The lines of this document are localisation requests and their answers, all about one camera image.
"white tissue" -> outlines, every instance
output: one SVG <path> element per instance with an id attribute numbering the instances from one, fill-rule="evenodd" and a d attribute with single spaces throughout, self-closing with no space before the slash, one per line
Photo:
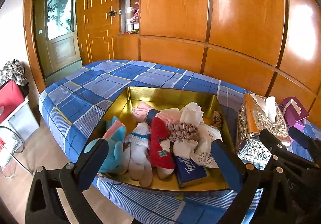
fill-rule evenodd
<path id="1" fill-rule="evenodd" d="M 286 109 L 289 107 L 289 105 L 293 105 L 295 111 L 298 113 L 298 115 L 301 113 L 301 107 L 298 106 L 298 104 L 293 100 L 291 99 L 290 101 L 287 102 L 287 104 L 285 105 L 284 109 L 283 109 L 283 112 L 282 112 L 282 115 L 284 116 L 285 115 L 285 111 Z"/>
<path id="2" fill-rule="evenodd" d="M 181 117 L 179 121 L 181 123 L 192 124 L 199 126 L 200 123 L 203 123 L 203 113 L 202 108 L 197 105 L 197 103 L 190 102 L 184 106 L 181 110 Z"/>
<path id="3" fill-rule="evenodd" d="M 276 106 L 275 106 L 275 97 L 274 96 L 269 96 L 266 99 L 266 106 L 268 107 L 268 115 L 267 118 L 275 123 L 275 115 L 276 115 Z"/>
<path id="4" fill-rule="evenodd" d="M 262 99 L 260 96 L 251 95 L 257 104 L 263 110 L 265 116 L 273 123 L 275 123 L 275 116 L 276 116 L 276 104 L 275 104 L 275 97 L 269 96 L 266 100 Z"/>

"blue stuffed animal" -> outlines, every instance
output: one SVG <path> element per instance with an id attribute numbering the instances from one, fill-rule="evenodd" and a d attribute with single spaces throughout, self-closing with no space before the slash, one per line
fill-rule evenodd
<path id="1" fill-rule="evenodd" d="M 123 160 L 123 142 L 126 134 L 126 127 L 117 117 L 107 121 L 107 131 L 103 138 L 109 145 L 108 155 L 102 164 L 99 172 L 101 173 L 120 173 L 122 170 L 121 163 Z M 92 140 L 85 148 L 84 152 L 89 152 L 98 139 Z"/>

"frosted glass window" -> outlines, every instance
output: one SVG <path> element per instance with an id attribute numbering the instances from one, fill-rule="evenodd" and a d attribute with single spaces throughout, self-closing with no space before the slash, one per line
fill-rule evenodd
<path id="1" fill-rule="evenodd" d="M 72 0 L 47 0 L 48 40 L 73 32 Z"/>

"plastic bag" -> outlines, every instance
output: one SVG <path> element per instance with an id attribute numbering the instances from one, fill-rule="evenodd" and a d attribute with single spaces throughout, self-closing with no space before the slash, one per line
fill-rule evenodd
<path id="1" fill-rule="evenodd" d="M 192 160 L 200 166 L 218 168 L 212 156 L 211 144 L 217 139 L 222 140 L 220 131 L 209 125 L 200 123 L 197 135 L 199 137 L 199 142 L 194 154 L 191 156 Z"/>

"blue plaid bedsheet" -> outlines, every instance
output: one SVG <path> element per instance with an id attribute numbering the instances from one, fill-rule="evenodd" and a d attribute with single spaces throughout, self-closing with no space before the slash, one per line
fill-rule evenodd
<path id="1" fill-rule="evenodd" d="M 215 94 L 221 104 L 235 144 L 237 115 L 243 95 L 241 87 L 184 69 L 161 64 L 108 60 L 91 63 L 47 87 L 40 95 L 39 110 L 55 140 L 75 162 L 99 120 L 121 91 L 128 86 L 185 89 Z M 304 132 L 321 139 L 321 131 L 307 121 Z M 293 152 L 311 159 L 296 142 Z M 229 207 L 235 191 L 220 197 L 176 198 L 146 194 L 102 179 L 93 184 L 110 201 L 142 223 L 217 223 Z M 243 223 L 248 223 L 261 196 L 256 192 Z"/>

